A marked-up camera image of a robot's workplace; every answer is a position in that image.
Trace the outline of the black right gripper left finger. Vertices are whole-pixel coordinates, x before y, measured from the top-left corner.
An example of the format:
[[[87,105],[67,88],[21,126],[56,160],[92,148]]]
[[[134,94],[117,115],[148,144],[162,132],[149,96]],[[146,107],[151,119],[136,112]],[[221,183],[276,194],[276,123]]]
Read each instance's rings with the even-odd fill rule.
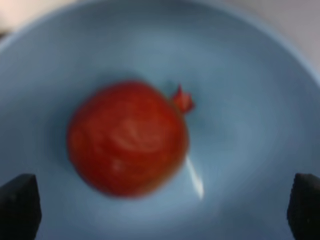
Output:
[[[34,240],[42,221],[34,174],[21,174],[0,187],[0,238]]]

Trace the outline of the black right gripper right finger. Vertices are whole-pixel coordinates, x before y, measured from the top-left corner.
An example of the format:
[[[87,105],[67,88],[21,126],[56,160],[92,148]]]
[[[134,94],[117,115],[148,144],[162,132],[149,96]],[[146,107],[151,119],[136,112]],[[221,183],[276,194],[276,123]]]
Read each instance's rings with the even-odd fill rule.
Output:
[[[295,175],[287,221],[296,240],[320,239],[320,179],[315,175]]]

